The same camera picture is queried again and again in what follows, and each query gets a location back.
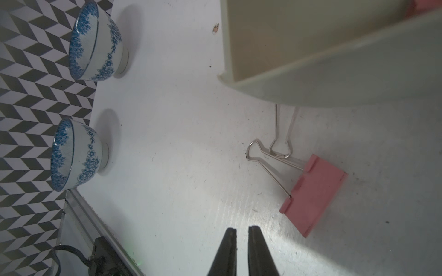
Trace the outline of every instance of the blue floral bowl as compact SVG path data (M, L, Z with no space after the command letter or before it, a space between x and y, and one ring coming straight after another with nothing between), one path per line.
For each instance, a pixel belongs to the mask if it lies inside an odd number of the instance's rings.
M91 127L64 118L52 143L51 186L60 192L88 182L107 165L109 147Z
M69 45L69 72L73 79L105 80L123 73L129 52L115 22L96 2L80 10Z

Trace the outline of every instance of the bowl foot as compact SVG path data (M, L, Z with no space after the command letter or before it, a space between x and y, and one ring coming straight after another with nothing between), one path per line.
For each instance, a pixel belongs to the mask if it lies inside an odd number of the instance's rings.
M107 162L109 161L109 146L104 142L101 142L101 145L102 145L103 149L102 149L102 155L101 155L100 168L98 168L98 170L104 169L104 167L106 167L106 165L107 165Z
M117 70L115 71L115 74L123 73L124 70L126 70L128 61L129 61L129 51L126 47L123 46L123 55L121 56L121 62Z

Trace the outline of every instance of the black cable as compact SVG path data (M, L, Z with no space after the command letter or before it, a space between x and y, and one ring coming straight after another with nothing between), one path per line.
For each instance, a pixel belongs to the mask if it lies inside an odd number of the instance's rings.
M52 258L54 259L55 263L58 265L58 269L57 269L57 273L55 274L55 276L60 276L61 273L61 266L60 266L60 260L58 259L57 255L55 254L56 250L64 250L64 251L68 251L72 254L74 254L75 256L77 256L80 261L82 263L84 263L87 267L92 266L92 262L88 259L86 259L86 257L83 255L83 253L78 250L75 247L72 246L54 246L52 249Z

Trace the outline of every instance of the bowl rim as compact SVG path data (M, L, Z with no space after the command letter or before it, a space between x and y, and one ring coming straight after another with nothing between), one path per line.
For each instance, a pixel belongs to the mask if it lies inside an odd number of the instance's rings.
M91 59L92 59L92 56L94 55L94 52L95 52L95 46L97 45L98 27L99 27L99 16L100 16L100 14L99 14L99 7L98 7L98 4L97 4L97 2L95 2L94 0L86 0L86 2L84 3L84 5L81 7L80 12L78 13L78 17L77 17L77 19L75 20L74 28L72 29L72 32L71 32L71 38L72 38L72 33L73 33L74 31L77 31L77 28L78 28L78 27L77 27L77 26L78 26L78 20L80 19L80 15L81 15L81 13L84 11L84 8L87 7L88 5L94 5L95 8L97 9L97 30L96 30L96 32L95 32L94 47L92 48L92 52L91 52L91 56L89 57L88 64L87 64L86 67L84 68L83 73L81 73L81 75L80 75L78 78L75 78L74 76L72 76L71 66L69 65L69 73L70 73L71 77L72 77L74 80L79 80L79 79L81 79L81 77L83 77L84 73L86 72L86 70L87 70L88 67L89 67L89 64L91 64ZM72 39L71 39L70 42L69 42L69 53L68 53L68 59L69 59L69 60L71 60L71 45L72 45Z
M74 124L72 123L72 119L69 118L69 117L64 117L60 121L60 123L58 124L57 130L55 131L55 134L54 134L54 139L52 140L52 148L54 148L54 145L55 145L55 136L57 135L57 131L60 128L61 123L64 122L64 121L68 121L69 124L71 125L71 128L72 128L72 159L71 159L71 166L69 167L69 173L68 173L68 177L66 178L66 181L64 183L62 183L61 189L56 189L55 186L54 186L54 180L52 179L52 174L53 174L53 172L52 172L53 151L51 152L51 187L52 187L52 189L54 189L57 192L61 192L63 190L63 188L66 186L66 183L68 183L69 176L71 175L71 171L72 171L72 165L74 163L74 153L75 153Z

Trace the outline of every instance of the blue floral pattern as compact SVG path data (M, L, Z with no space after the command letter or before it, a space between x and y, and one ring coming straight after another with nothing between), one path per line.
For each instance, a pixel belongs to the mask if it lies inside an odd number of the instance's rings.
M62 120L57 128L57 132L54 136L54 141L52 145L52 155L51 155L51 177L52 177L52 188L60 192L65 186L68 176L61 174L58 169L60 169L64 164L66 158L63 156L60 147L64 146L68 139L68 132L72 133L72 124L69 120Z
M83 56L84 52L80 42L80 34L86 35L91 29L89 15L98 18L98 8L94 1L84 4L72 31L69 45L69 71L74 79L79 79L85 70L78 65L77 60Z
M100 164L100 160L97 157L96 152L94 151L93 144L95 143L95 135L97 134L95 130L87 125L83 125L86 133L89 135L91 143L88 145L88 155L86 157L86 162L82 163L84 169L81 170L81 174L77 177L77 184L81 185L88 182L94 175L98 169Z
M122 41L120 31L118 30L117 25L115 25L114 21L110 18L108 18L108 21L110 24L108 24L110 28L110 41L112 42L112 51L110 53L107 53L107 60L104 62L101 69L98 69L98 74L95 74L95 76L91 77L91 80L93 81L99 81L99 80L105 80L113 75L115 72L112 62L112 54L115 53L117 49L118 43Z

